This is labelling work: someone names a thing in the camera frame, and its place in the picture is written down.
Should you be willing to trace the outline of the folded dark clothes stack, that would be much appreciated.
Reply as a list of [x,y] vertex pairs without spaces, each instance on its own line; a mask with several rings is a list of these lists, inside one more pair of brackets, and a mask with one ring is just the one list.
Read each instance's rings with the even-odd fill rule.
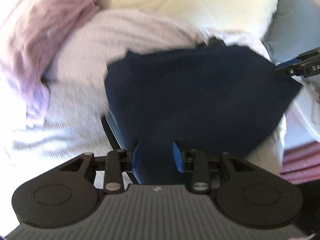
[[125,173],[130,180],[128,184],[139,184],[132,169],[132,153],[138,141],[133,141],[130,147],[126,147],[118,124],[111,112],[101,116],[101,124],[112,150],[116,151],[119,155],[121,171]]

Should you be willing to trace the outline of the navy blue garment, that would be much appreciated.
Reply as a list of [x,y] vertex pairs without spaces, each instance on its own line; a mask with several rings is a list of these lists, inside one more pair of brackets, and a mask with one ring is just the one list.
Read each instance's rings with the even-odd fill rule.
[[270,136],[301,89],[248,47],[128,52],[107,68],[105,89],[125,148],[139,141],[141,184],[183,184],[173,144],[245,157]]

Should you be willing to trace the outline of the pink crumpled garment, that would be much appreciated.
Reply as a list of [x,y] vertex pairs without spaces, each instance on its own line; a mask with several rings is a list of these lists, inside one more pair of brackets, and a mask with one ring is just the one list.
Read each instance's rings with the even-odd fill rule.
[[20,0],[1,23],[1,128],[42,126],[41,81],[61,43],[98,11],[96,0]]

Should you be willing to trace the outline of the grey pink patterned bedspread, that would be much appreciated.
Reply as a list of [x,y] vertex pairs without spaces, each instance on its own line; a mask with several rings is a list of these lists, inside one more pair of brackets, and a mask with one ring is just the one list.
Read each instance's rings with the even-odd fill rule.
[[103,153],[109,146],[100,116],[107,111],[107,65],[127,51],[147,54],[191,48],[209,37],[247,46],[268,57],[262,42],[243,33],[211,33],[167,16],[136,9],[103,10],[72,31],[57,48],[45,78],[49,89],[43,126],[25,128],[24,103],[10,87],[1,90],[1,169],[16,157],[40,158],[52,166],[82,152]]

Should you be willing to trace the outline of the white pillow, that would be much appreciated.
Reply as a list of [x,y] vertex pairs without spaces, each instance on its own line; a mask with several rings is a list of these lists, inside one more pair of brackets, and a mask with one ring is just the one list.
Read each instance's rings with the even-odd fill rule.
[[157,12],[204,29],[239,31],[262,38],[278,0],[99,0],[103,8]]

